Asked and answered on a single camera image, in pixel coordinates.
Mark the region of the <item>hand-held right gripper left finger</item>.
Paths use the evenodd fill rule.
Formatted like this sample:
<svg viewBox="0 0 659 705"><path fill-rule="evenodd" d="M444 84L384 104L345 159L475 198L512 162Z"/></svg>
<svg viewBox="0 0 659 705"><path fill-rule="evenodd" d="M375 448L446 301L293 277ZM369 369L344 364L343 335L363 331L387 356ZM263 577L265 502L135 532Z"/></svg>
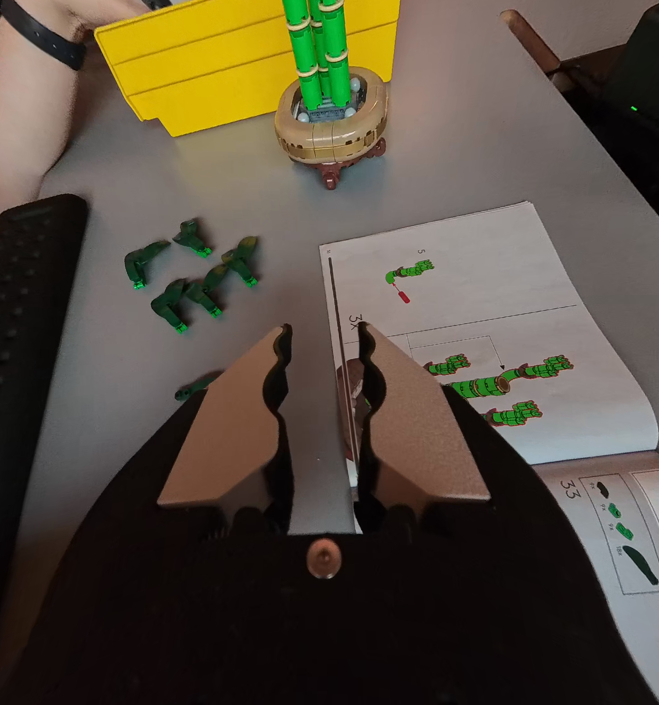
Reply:
<svg viewBox="0 0 659 705"><path fill-rule="evenodd" d="M218 507L228 524L244 507L262 512L286 534L293 471L279 409L289 391L292 328L285 323L207 388L157 504Z"/></svg>

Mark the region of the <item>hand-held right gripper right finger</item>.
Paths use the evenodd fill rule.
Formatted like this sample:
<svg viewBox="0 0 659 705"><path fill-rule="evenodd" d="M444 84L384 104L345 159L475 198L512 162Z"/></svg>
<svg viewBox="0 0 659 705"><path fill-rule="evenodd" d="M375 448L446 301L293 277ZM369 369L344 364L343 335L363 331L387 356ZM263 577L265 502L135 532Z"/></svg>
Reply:
<svg viewBox="0 0 659 705"><path fill-rule="evenodd" d="M364 534L387 511L420 518L434 503L485 503L492 496L446 396L430 374L373 325L359 326L362 422L355 518Z"/></svg>

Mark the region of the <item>yellow plastic bin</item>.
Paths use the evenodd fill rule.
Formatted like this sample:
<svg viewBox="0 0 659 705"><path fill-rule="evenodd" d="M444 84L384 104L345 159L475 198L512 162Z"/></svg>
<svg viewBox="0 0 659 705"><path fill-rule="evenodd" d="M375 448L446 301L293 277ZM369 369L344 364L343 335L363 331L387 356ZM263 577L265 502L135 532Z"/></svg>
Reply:
<svg viewBox="0 0 659 705"><path fill-rule="evenodd" d="M393 72L399 1L344 1L349 65ZM177 137L276 112L298 77L282 1L187 1L96 29L140 120Z"/></svg>

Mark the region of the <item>person's left forearm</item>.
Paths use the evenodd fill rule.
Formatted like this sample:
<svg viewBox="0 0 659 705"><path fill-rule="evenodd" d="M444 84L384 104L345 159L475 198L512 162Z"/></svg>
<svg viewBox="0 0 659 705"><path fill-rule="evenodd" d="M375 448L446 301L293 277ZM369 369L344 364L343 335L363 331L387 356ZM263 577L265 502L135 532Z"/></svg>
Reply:
<svg viewBox="0 0 659 705"><path fill-rule="evenodd" d="M78 78L0 19L0 213L37 196L63 153Z"/></svg>

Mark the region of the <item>green lego leaf assembly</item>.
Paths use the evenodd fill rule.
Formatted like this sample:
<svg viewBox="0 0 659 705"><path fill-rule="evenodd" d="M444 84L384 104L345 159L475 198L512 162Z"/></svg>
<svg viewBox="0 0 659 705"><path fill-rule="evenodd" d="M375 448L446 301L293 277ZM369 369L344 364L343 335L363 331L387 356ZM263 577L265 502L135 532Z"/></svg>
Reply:
<svg viewBox="0 0 659 705"><path fill-rule="evenodd" d="M247 264L247 260L253 254L256 246L257 237L247 236L242 238L234 249L225 252L221 256L222 264L236 272L242 278L246 287L249 288L257 285L257 279Z"/></svg>
<svg viewBox="0 0 659 705"><path fill-rule="evenodd" d="M207 258L211 254L211 248L198 236L198 223L194 219L181 222L179 232L173 237L173 241L180 246L192 250L197 256Z"/></svg>
<svg viewBox="0 0 659 705"><path fill-rule="evenodd" d="M146 287L145 266L169 245L169 241L152 242L143 248L129 252L124 257L126 276L131 281L134 290Z"/></svg>
<svg viewBox="0 0 659 705"><path fill-rule="evenodd" d="M188 400L194 393L205 390L210 383L217 379L222 373L223 371L214 371L199 377L187 385L181 386L174 394L175 400L178 402Z"/></svg>
<svg viewBox="0 0 659 705"><path fill-rule="evenodd" d="M186 280L184 278L172 281L162 294L154 298L150 307L154 313L166 321L177 333L184 333L188 327L181 320L175 306L177 306L184 295Z"/></svg>
<svg viewBox="0 0 659 705"><path fill-rule="evenodd" d="M225 264L218 264L210 269L202 282L191 281L184 287L184 295L193 303L201 305L213 318L221 315L221 309L211 299L211 294L228 273Z"/></svg>

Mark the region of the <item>lego instruction booklet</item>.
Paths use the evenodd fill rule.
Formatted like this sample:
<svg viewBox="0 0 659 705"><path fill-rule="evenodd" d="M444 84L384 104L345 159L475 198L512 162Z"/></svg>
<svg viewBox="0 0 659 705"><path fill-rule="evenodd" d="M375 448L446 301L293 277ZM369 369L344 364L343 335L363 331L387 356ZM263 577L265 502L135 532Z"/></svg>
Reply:
<svg viewBox="0 0 659 705"><path fill-rule="evenodd" d="M637 657L659 658L659 427L526 202L319 247L357 493L358 327L451 386L531 465L593 558Z"/></svg>

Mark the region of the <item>green lego bamboo model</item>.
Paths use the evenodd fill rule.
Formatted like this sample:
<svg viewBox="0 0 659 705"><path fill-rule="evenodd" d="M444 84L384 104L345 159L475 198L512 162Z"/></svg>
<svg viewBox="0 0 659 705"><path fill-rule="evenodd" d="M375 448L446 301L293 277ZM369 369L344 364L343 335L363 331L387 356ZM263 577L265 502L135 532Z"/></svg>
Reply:
<svg viewBox="0 0 659 705"><path fill-rule="evenodd" d="M341 170L386 151L385 82L349 65L344 1L283 1L298 79L282 94L274 128L292 161L320 172L326 189Z"/></svg>

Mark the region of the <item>person's left hand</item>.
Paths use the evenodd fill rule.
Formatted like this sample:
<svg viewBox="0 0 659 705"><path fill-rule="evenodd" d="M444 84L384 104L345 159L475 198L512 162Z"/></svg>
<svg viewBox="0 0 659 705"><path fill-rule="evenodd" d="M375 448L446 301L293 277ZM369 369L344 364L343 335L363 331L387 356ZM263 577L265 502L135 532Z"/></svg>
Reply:
<svg viewBox="0 0 659 705"><path fill-rule="evenodd" d="M66 40L80 42L87 30L149 12L143 1L17 1L40 24Z"/></svg>

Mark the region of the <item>black perforated pad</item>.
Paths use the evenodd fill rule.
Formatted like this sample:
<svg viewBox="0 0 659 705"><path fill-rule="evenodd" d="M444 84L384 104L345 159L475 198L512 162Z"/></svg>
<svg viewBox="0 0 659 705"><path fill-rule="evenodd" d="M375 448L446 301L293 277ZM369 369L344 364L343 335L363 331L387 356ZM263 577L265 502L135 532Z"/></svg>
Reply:
<svg viewBox="0 0 659 705"><path fill-rule="evenodd" d="M0 215L0 605L87 217L71 194Z"/></svg>

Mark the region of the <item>brown wooden bar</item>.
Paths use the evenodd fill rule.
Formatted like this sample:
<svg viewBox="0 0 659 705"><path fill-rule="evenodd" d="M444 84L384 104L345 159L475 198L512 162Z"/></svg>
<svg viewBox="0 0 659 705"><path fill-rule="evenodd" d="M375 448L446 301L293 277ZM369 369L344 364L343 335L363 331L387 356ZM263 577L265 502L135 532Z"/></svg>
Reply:
<svg viewBox="0 0 659 705"><path fill-rule="evenodd" d="M519 12L505 10L500 13L500 18L560 93L574 87L561 67L561 60Z"/></svg>

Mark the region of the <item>black device with green light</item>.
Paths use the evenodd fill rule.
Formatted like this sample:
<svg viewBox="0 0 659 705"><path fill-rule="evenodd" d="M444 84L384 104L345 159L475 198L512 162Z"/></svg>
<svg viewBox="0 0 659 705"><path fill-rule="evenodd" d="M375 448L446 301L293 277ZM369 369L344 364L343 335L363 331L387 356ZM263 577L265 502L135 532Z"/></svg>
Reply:
<svg viewBox="0 0 659 705"><path fill-rule="evenodd" d="M565 101L659 215L659 4L625 45L563 63Z"/></svg>

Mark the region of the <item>black wristband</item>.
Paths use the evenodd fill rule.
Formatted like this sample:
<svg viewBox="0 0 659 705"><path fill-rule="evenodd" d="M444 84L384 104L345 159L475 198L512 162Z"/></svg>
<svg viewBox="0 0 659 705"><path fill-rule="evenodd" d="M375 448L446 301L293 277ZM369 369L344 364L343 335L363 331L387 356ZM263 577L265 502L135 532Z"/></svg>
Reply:
<svg viewBox="0 0 659 705"><path fill-rule="evenodd" d="M16 1L2 1L1 16L18 34L48 56L74 71L82 68L86 57L83 43L67 40L51 31Z"/></svg>

